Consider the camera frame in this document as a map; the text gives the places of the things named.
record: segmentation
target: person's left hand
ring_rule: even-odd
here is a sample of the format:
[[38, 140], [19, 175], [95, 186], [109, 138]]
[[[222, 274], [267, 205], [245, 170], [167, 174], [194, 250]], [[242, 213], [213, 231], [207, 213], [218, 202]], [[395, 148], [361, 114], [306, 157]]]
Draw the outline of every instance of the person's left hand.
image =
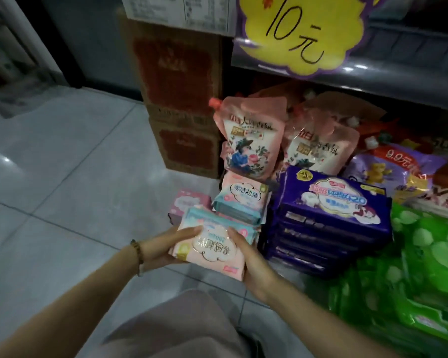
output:
[[149, 240], [140, 241], [141, 251], [144, 257], [144, 271], [158, 269], [169, 264], [181, 264], [185, 261], [174, 258], [169, 254], [169, 249], [177, 242], [191, 239], [201, 232], [202, 226], [183, 228], [178, 231], [173, 226], [160, 235]]

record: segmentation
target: round gold sticker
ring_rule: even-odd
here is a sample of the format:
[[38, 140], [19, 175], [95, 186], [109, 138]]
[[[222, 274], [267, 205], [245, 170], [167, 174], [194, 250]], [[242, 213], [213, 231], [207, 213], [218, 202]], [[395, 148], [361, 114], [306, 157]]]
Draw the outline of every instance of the round gold sticker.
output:
[[313, 178], [313, 174], [308, 169], [301, 169], [297, 172], [297, 179], [303, 182], [309, 182]]

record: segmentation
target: hand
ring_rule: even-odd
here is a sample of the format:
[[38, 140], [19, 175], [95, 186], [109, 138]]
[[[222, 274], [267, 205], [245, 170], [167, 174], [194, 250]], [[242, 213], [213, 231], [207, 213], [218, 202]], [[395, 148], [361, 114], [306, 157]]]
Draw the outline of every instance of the hand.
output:
[[140, 241], [139, 245], [144, 257], [144, 271], [158, 269], [169, 264], [186, 263], [170, 255], [169, 249], [177, 242], [193, 238], [202, 229], [202, 226], [198, 226], [178, 231], [178, 227], [174, 226], [152, 239]]
[[281, 281], [281, 277], [272, 269], [260, 252], [254, 246], [249, 245], [244, 236], [232, 227], [227, 232], [244, 254], [247, 267], [244, 274], [245, 286], [257, 299], [269, 305], [271, 295], [276, 291], [276, 285]]

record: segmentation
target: white cardboard box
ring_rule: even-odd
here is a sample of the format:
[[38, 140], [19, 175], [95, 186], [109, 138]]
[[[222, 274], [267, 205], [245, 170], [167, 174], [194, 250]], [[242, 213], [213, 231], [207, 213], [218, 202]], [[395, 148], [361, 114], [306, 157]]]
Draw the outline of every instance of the white cardboard box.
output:
[[128, 18], [235, 36], [236, 0], [123, 0]]

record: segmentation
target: pink box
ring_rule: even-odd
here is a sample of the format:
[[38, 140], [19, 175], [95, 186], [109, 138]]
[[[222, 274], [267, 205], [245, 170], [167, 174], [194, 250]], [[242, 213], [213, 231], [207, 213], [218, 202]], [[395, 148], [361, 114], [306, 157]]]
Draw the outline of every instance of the pink box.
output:
[[171, 209], [168, 212], [169, 221], [174, 226], [179, 226], [183, 215], [189, 207], [203, 205], [208, 210], [211, 209], [211, 198], [199, 192], [181, 190], [174, 199]]

